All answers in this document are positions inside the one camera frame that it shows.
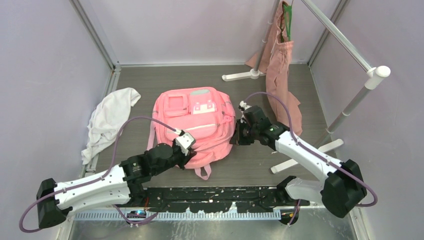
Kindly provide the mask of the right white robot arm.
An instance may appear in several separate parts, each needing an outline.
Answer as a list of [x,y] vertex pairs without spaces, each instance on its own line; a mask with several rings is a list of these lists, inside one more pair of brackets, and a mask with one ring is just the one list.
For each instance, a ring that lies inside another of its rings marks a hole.
[[292,133],[288,126],[271,123],[257,105],[250,106],[242,101],[238,108],[242,117],[236,121],[231,144],[247,146],[258,141],[292,158],[317,178],[311,181],[288,176],[276,186],[281,204],[288,206],[300,200],[315,202],[323,204],[334,216],[343,218],[367,196],[356,162],[351,159],[343,162],[324,154]]

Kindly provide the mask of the pink student backpack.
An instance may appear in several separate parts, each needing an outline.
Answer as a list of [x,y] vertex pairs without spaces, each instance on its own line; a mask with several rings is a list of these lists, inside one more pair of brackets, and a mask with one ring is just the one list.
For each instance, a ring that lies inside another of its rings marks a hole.
[[211,163],[224,159],[232,149],[235,109],[230,96],[213,87],[163,92],[155,101],[152,118],[147,149],[154,143],[170,145],[177,137],[170,127],[190,133],[195,139],[192,148],[196,156],[185,168],[193,169],[205,181],[212,173]]

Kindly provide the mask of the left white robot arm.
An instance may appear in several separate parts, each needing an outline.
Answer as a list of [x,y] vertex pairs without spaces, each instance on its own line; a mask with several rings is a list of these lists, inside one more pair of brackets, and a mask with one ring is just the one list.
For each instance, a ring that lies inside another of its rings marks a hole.
[[184,169],[196,154],[192,148],[160,143],[113,166],[107,176],[100,172],[68,182],[45,179],[36,194],[38,227],[51,228],[67,217],[106,205],[141,206],[146,200],[144,183],[175,166]]

